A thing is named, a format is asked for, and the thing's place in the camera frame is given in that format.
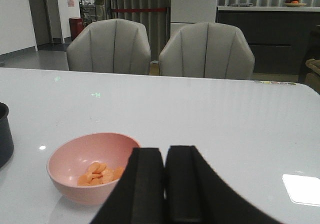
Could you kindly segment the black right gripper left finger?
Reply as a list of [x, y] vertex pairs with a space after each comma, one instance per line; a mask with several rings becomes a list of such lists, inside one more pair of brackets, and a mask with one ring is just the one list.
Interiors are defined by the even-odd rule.
[[164, 223], [164, 165], [157, 148], [134, 148], [91, 223]]

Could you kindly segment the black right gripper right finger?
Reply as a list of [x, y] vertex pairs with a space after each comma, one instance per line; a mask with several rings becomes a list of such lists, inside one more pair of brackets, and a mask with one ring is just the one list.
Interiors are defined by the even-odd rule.
[[169, 223], [277, 223], [234, 191], [195, 146], [171, 146], [165, 162]]

